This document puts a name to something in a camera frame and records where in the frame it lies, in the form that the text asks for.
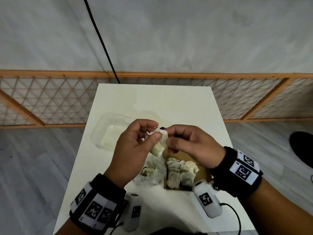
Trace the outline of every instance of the clear plastic bag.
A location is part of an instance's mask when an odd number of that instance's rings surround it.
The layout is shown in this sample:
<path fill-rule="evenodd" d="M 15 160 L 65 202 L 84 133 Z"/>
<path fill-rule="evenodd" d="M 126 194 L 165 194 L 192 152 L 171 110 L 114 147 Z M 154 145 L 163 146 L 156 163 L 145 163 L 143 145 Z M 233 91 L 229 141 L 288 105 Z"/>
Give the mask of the clear plastic bag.
<path fill-rule="evenodd" d="M 135 177 L 137 186 L 151 187 L 158 184 L 166 177 L 165 159 L 148 154 L 143 169 Z"/>

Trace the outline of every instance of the cardboard box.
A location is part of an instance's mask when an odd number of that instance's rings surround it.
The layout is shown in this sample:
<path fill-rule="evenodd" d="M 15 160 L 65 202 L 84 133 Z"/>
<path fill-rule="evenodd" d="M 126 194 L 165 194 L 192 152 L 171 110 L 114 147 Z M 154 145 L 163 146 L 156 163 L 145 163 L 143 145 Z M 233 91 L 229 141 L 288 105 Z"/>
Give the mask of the cardboard box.
<path fill-rule="evenodd" d="M 178 152 L 177 154 L 172 154 L 172 153 L 165 153 L 166 156 L 164 156 L 164 158 L 176 158 L 178 160 L 183 160 L 183 161 L 193 161 L 196 163 L 196 165 L 198 166 L 199 168 L 199 171 L 197 172 L 196 174 L 196 177 L 194 179 L 194 182 L 197 182 L 201 179 L 205 179 L 207 182 L 210 182 L 212 181 L 212 176 L 210 174 L 210 171 L 208 168 L 206 168 L 205 166 L 202 166 L 201 164 L 199 164 L 198 162 L 196 162 L 195 160 L 193 160 L 188 154 L 186 153 L 183 153 L 183 152 Z M 167 179 L 168 179 L 168 172 L 166 174 L 166 178 L 164 179 L 164 189 L 170 189 L 167 185 L 166 185 L 166 182 L 167 182 Z M 179 185 L 179 188 L 178 190 L 182 190 L 182 191 L 191 191 L 191 188 L 190 187 L 187 187 L 187 186 L 182 186 L 182 184 Z"/>

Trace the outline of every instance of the black cord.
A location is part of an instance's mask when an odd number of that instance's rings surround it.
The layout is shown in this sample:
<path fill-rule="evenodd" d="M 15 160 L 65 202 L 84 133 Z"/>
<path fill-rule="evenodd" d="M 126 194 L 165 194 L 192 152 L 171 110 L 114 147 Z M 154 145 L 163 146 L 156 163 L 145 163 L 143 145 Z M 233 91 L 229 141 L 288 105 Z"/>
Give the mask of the black cord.
<path fill-rule="evenodd" d="M 119 227 L 122 226 L 124 224 L 124 222 L 119 223 L 118 225 L 115 226 L 115 228 L 111 231 L 111 233 L 109 235 L 112 235 L 112 233 L 114 232 L 114 230 Z"/>
<path fill-rule="evenodd" d="M 226 204 L 226 203 L 220 203 L 219 205 L 223 206 L 223 205 L 227 205 L 229 206 L 232 210 L 234 210 L 235 214 L 237 215 L 237 218 L 238 218 L 238 222 L 239 222 L 239 231 L 238 231 L 238 235 L 240 235 L 241 233 L 241 222 L 240 222 L 240 218 L 239 218 L 239 215 L 237 214 L 236 210 L 230 206 L 229 204 Z"/>
<path fill-rule="evenodd" d="M 93 24 L 94 27 L 95 27 L 95 30 L 96 30 L 96 32 L 97 32 L 97 35 L 98 35 L 99 39 L 100 39 L 100 42 L 101 42 L 102 47 L 103 47 L 103 49 L 104 49 L 104 52 L 105 52 L 105 54 L 106 54 L 106 56 L 107 56 L 107 58 L 108 58 L 108 61 L 109 61 L 110 65 L 111 65 L 111 68 L 112 68 L 112 71 L 113 71 L 113 73 L 114 73 L 114 76 L 115 76 L 115 78 L 117 79 L 117 82 L 120 84 L 120 81 L 119 81 L 119 79 L 118 79 L 118 77 L 117 77 L 117 75 L 116 75 L 116 72 L 115 72 L 115 70 L 114 70 L 113 64 L 112 64 L 112 62 L 111 62 L 110 56 L 109 56 L 109 54 L 108 54 L 108 51 L 106 50 L 106 47 L 105 47 L 104 42 L 103 42 L 103 40 L 102 40 L 102 37 L 101 37 L 101 35 L 100 35 L 100 33 L 99 33 L 99 30 L 98 30 L 98 28 L 97 28 L 97 25 L 96 25 L 96 23 L 95 23 L 95 20 L 94 20 L 94 18 L 92 17 L 92 13 L 91 13 L 91 10 L 90 10 L 90 8 L 89 8 L 88 2 L 87 2 L 87 0 L 84 0 L 84 2 L 85 2 L 85 5 L 86 5 L 88 14 L 89 14 L 89 16 L 90 16 L 90 19 L 91 19 L 91 21 L 92 21 L 92 24 Z"/>

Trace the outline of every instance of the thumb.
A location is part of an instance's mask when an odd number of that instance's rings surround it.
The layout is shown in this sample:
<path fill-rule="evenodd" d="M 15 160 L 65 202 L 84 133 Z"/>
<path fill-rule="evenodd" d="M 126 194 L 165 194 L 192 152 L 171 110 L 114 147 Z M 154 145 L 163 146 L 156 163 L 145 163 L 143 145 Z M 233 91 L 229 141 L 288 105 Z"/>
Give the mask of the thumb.
<path fill-rule="evenodd" d="M 166 144 L 169 148 L 182 151 L 184 153 L 187 153 L 189 155 L 193 155 L 194 152 L 194 144 L 192 142 L 189 142 L 183 138 L 176 138 L 176 137 L 170 137 L 166 141 Z"/>
<path fill-rule="evenodd" d="M 159 140 L 162 138 L 162 134 L 159 132 L 153 133 L 150 136 L 148 136 L 143 143 L 140 145 L 144 148 L 145 151 L 150 152 L 152 147 L 159 142 Z"/>

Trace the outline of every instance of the hand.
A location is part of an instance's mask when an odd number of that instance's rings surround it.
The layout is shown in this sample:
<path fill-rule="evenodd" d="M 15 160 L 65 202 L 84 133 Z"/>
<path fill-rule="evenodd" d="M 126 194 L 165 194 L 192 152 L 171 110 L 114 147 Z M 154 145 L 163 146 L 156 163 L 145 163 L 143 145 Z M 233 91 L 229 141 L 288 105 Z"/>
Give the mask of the hand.
<path fill-rule="evenodd" d="M 158 125 L 153 120 L 137 119 L 120 135 L 111 164 L 104 173 L 114 184 L 124 188 L 140 173 L 148 153 L 162 137 L 154 133 L 146 138 L 147 132 L 154 131 Z"/>
<path fill-rule="evenodd" d="M 187 153 L 207 168 L 217 167 L 226 154 L 226 150 L 211 135 L 197 126 L 175 124 L 165 130 L 169 137 L 166 142 L 168 152 Z"/>

